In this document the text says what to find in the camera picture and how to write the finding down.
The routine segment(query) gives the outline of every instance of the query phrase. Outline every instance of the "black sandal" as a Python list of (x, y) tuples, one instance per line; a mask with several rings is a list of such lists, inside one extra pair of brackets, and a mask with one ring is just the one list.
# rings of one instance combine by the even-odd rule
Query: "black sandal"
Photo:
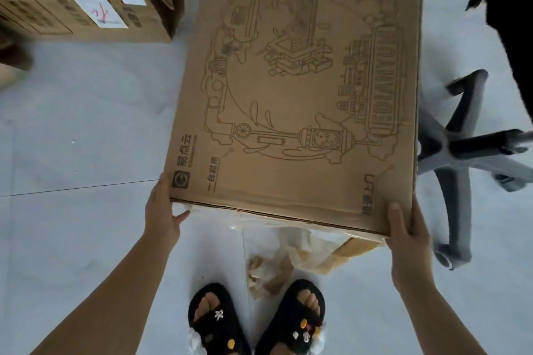
[[(314, 293), (320, 305), (320, 316), (301, 303), (300, 291)], [(326, 303), (319, 289), (310, 281), (299, 279), (290, 285), (274, 318), (255, 348), (255, 355), (270, 355), (277, 343), (287, 345), (296, 355), (317, 354), (323, 348), (323, 322)]]
[[(195, 313), (207, 293), (213, 293), (220, 301), (214, 310), (205, 313), (193, 322)], [(189, 351), (191, 354), (252, 355), (229, 292), (221, 284), (204, 286), (192, 298), (189, 305)]]

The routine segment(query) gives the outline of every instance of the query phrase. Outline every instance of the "forearm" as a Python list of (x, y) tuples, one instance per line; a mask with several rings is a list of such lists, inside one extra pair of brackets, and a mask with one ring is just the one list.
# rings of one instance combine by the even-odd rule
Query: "forearm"
[(400, 292), (424, 355), (486, 355), (434, 285)]
[(142, 237), (32, 355), (134, 355), (170, 250)]

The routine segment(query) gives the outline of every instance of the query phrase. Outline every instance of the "left hand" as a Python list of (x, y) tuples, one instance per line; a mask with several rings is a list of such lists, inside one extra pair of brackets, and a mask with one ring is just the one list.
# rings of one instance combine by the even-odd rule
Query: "left hand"
[(162, 173), (146, 203), (143, 236), (155, 239), (157, 244), (172, 250), (180, 239), (180, 224), (190, 215), (190, 211), (172, 216), (169, 190), (169, 177)]

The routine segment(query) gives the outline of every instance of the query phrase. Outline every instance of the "hand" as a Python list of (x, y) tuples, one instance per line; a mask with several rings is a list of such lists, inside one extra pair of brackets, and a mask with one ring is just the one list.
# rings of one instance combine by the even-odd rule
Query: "hand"
[(388, 215), (391, 237), (387, 240), (387, 245), (392, 252), (392, 283), (397, 291), (401, 295), (435, 287), (431, 237), (416, 198), (413, 198), (411, 235), (407, 232), (403, 211), (398, 203), (389, 204)]
[(156, 244), (161, 244), (170, 251), (179, 240), (180, 224), (187, 219), (190, 211), (185, 211), (178, 216), (172, 216), (172, 202), (170, 202), (169, 190), (169, 177), (162, 173), (146, 203), (143, 236), (155, 239)]

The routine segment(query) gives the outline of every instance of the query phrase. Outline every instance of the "right hand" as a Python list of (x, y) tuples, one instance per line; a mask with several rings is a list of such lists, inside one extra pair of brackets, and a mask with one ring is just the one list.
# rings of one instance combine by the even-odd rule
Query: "right hand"
[(411, 235), (407, 232), (398, 203), (389, 204), (388, 216), (391, 237), (387, 245), (392, 252), (392, 283), (395, 288), (401, 295), (435, 287), (431, 237), (416, 198), (413, 198)]

